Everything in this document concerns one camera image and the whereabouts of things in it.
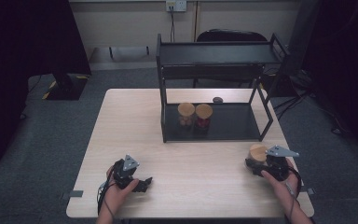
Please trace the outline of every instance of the wall outlet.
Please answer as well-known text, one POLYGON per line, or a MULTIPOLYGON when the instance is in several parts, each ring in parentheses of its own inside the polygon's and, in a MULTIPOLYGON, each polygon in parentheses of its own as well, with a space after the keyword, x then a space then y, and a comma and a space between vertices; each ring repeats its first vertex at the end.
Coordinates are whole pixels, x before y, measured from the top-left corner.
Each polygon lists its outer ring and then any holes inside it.
POLYGON ((167 0, 165 1, 166 11, 184 12, 187 10, 187 1, 184 0, 167 0))

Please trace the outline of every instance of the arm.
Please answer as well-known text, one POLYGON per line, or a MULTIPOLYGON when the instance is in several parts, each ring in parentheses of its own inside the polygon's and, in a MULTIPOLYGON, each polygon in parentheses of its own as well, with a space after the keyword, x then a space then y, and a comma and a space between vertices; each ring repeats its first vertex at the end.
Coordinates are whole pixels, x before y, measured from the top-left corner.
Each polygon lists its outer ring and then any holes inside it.
POLYGON ((138 185, 139 180, 134 179, 130 182, 130 184, 124 188, 120 189, 115 185, 115 181, 111 181, 111 186, 109 190, 106 192, 103 198, 103 205, 101 206, 100 214, 97 218, 97 224, 112 224, 113 218, 120 208, 120 206, 126 201, 127 196, 132 192, 133 189, 138 185))
MULTIPOLYGON (((288 161, 289 166, 293 167, 293 164, 288 161)), ((267 179, 270 185, 274 188, 274 193, 277 196, 278 200, 283 207, 283 211, 286 216, 289 218, 291 223, 309 223, 312 221, 307 217, 304 211, 301 209, 300 204, 298 203, 296 196, 296 186, 297 186, 297 178, 295 174, 290 173, 287 179, 283 182, 279 182, 272 175, 270 175, 266 171, 262 171, 261 174, 267 179), (292 195, 288 188, 286 187, 286 183, 290 185, 291 189, 294 191, 294 195, 292 195)))

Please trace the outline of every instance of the black chair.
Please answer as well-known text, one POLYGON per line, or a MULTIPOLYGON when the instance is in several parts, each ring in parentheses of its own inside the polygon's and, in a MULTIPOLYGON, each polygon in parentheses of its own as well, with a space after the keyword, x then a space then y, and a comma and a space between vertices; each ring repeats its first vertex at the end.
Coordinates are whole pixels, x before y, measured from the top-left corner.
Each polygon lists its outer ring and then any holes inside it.
MULTIPOLYGON (((227 30, 227 29, 212 29, 203 32, 197 37, 197 42, 212 42, 212 41, 267 41, 267 39, 259 33, 239 31, 239 30, 227 30)), ((223 81, 239 82, 238 87, 244 82, 249 82, 249 88, 252 87, 253 81, 249 79, 217 79, 223 81)), ((193 88, 196 88, 199 80, 194 78, 193 88)))

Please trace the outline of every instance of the gray carpet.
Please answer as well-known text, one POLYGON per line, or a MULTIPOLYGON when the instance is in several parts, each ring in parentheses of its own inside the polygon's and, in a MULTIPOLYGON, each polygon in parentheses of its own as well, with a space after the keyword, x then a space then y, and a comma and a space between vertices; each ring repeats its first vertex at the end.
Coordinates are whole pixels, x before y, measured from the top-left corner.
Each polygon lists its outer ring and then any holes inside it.
MULTIPOLYGON (((78 101, 42 100, 54 79, 50 75, 38 79, 29 80, 30 89, 34 89, 26 102, 27 117, 0 161, 0 223, 94 223, 93 218, 69 218, 65 212, 67 200, 62 195, 76 182, 105 92, 114 88, 157 88, 157 70, 95 71, 78 101)), ((167 83, 170 88, 191 85, 191 80, 167 83)), ((198 87, 216 85, 237 84, 201 80, 198 87)), ((271 102, 278 105, 287 99, 277 97, 271 102)), ((306 187, 315 191, 310 195, 315 222, 358 223, 355 139, 331 133, 332 118, 310 97, 287 110, 280 124, 290 148, 301 155, 296 163, 306 187)), ((282 223, 282 219, 261 222, 282 223)))

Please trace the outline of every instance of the black shelf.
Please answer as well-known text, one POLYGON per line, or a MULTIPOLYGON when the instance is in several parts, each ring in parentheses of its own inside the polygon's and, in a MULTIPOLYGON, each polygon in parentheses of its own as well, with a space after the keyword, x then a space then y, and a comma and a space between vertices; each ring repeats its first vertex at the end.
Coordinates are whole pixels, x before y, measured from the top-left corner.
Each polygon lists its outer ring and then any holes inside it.
POLYGON ((265 97, 259 88, 264 66, 276 64, 282 68, 289 55, 275 34, 270 41, 194 43, 163 43, 161 35, 158 35, 156 59, 163 142, 262 141, 273 121, 267 104, 282 74, 280 69, 265 97), (192 78, 253 79, 255 82, 248 103, 209 104, 213 108, 211 124, 208 130, 199 130, 194 125, 188 128, 180 126, 179 104, 167 103, 165 81, 192 78), (258 129, 252 109, 256 91, 268 116, 268 123, 262 131, 258 129))

